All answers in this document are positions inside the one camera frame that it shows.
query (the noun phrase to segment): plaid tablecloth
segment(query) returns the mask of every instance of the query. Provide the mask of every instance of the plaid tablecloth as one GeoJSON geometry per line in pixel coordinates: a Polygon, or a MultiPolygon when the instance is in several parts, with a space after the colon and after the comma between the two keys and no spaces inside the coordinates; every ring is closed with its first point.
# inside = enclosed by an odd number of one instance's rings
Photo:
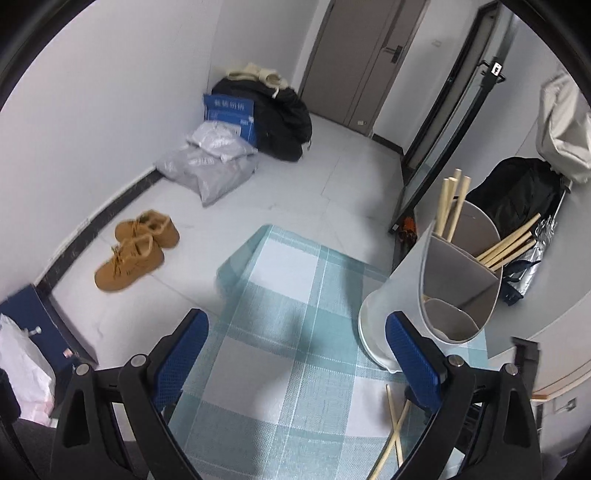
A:
{"type": "MultiPolygon", "coordinates": [[[[276,226],[262,227],[220,267],[225,311],[170,420],[204,478],[368,476],[391,430],[385,383],[399,397],[405,386],[402,373],[367,357],[357,332],[361,303],[386,279],[276,226]]],[[[486,367],[484,333],[457,353],[486,367]]],[[[401,436],[406,455],[423,430],[413,407],[401,436]]],[[[448,475],[460,460],[455,452],[448,475]]],[[[397,467],[391,455],[380,478],[397,467]]]]}

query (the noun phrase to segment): black baseboard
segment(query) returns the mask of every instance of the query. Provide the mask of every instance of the black baseboard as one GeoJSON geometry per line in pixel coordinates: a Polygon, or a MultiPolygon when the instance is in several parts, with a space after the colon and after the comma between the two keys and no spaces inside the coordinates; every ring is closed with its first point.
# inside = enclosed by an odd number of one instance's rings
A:
{"type": "Polygon", "coordinates": [[[37,292],[39,293],[39,296],[42,298],[47,297],[86,247],[99,236],[99,232],[105,228],[121,210],[127,207],[143,192],[148,190],[162,178],[163,176],[158,170],[151,171],[101,210],[84,230],[72,240],[71,244],[68,245],[63,253],[53,262],[53,265],[37,284],[37,292]]]}
{"type": "Polygon", "coordinates": [[[390,150],[395,151],[401,157],[404,156],[404,150],[402,149],[402,147],[400,145],[397,145],[394,142],[391,142],[390,140],[386,140],[384,137],[380,137],[378,134],[373,134],[371,139],[374,142],[377,142],[380,145],[383,145],[384,147],[387,147],[390,150]]]}

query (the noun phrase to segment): brown door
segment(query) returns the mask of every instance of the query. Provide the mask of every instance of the brown door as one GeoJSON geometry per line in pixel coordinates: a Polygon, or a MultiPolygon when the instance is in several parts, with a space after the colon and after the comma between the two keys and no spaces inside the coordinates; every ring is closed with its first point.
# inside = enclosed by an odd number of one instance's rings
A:
{"type": "Polygon", "coordinates": [[[426,0],[335,0],[303,87],[312,113],[367,134],[426,0]]]}

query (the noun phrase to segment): door handle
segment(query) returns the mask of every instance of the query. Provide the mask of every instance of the door handle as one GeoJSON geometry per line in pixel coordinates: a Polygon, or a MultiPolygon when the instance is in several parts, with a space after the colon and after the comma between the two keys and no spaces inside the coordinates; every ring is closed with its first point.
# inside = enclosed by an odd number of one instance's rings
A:
{"type": "Polygon", "coordinates": [[[382,51],[384,53],[392,55],[392,63],[396,63],[398,61],[398,59],[400,58],[400,54],[402,53],[402,48],[403,48],[402,45],[399,45],[398,47],[396,47],[396,49],[390,48],[390,47],[384,47],[384,48],[382,48],[382,51]]]}

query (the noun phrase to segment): blue box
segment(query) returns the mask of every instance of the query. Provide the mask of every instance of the blue box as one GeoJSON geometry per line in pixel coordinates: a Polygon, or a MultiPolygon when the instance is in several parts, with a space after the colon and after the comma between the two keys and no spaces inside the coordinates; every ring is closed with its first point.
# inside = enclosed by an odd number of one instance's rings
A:
{"type": "Polygon", "coordinates": [[[254,101],[230,95],[203,95],[205,120],[234,125],[236,133],[256,147],[254,101]]]}

